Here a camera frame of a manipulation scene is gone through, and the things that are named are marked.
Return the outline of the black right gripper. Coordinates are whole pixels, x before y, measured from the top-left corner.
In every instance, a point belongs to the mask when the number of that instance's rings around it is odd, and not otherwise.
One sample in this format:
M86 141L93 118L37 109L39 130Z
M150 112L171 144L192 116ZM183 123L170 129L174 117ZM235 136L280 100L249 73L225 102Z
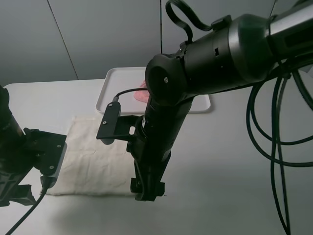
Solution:
M135 177L131 179L130 190L136 201L155 201L165 193L162 177L171 158L173 143L141 140L127 143L127 152L134 158Z

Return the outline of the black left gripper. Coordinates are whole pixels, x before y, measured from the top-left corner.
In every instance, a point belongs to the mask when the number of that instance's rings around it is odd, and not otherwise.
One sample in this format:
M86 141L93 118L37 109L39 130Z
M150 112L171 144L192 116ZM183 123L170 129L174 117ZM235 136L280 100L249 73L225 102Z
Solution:
M35 168L34 163L36 144L35 135L38 129L24 128L19 135L0 136L0 205L9 206L17 202L25 206L34 205L36 200L31 192L31 185L20 185L20 182ZM57 178L52 178L54 186Z

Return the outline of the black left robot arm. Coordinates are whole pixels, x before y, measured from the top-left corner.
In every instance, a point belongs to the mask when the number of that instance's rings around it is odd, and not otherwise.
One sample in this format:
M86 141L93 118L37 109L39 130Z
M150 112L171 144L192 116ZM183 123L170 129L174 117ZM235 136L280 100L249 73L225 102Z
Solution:
M41 183L51 188L57 181L65 156L66 136L38 129L21 129L9 109L9 92L0 89L0 205L17 202L32 206L31 185L21 181L35 168Z

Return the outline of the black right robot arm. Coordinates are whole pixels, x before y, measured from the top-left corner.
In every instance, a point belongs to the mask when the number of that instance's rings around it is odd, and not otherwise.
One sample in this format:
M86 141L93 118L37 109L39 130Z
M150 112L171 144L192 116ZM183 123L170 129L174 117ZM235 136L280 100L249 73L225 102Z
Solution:
M182 0L170 0L166 13L187 34L174 54L158 54L148 63L149 99L128 143L134 157L131 192L138 201L154 201L165 192L161 181L171 149L193 99L245 88L286 73L292 62L313 55L313 3L300 0L270 18L229 15L206 25Z

